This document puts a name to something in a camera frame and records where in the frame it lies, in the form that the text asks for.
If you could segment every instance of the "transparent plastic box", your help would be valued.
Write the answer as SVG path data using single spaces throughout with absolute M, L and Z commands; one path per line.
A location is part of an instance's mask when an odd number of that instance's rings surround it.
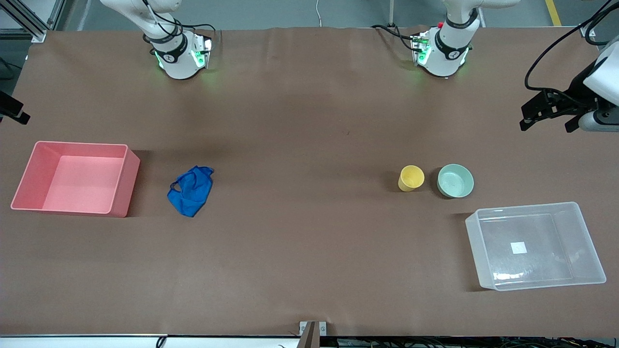
M 466 228 L 484 288 L 508 291 L 606 282 L 575 202 L 479 209 L 466 219 Z

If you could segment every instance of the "mint green bowl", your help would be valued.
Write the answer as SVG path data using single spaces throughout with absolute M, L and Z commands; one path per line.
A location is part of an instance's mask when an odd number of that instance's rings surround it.
M 466 197 L 473 191 L 473 174 L 459 164 L 448 164 L 438 172 L 438 190 L 449 198 Z

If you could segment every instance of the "white cable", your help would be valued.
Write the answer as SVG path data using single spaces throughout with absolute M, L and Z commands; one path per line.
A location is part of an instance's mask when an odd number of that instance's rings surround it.
M 320 17 L 320 12 L 318 12 L 318 3 L 320 0 L 316 0 L 316 14 L 318 15 L 318 24 L 322 28 L 322 17 Z

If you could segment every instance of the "white square label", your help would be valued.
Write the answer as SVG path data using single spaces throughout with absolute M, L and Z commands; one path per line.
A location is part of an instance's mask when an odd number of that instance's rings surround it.
M 511 252 L 514 254 L 526 254 L 527 247 L 524 246 L 523 241 L 517 241 L 516 243 L 511 244 Z

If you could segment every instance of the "yellow cup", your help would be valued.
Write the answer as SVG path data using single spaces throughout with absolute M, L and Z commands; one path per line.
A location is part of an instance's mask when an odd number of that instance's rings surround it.
M 400 178 L 397 185 L 404 192 L 413 191 L 423 184 L 425 175 L 421 168 L 416 165 L 408 165 L 400 172 Z

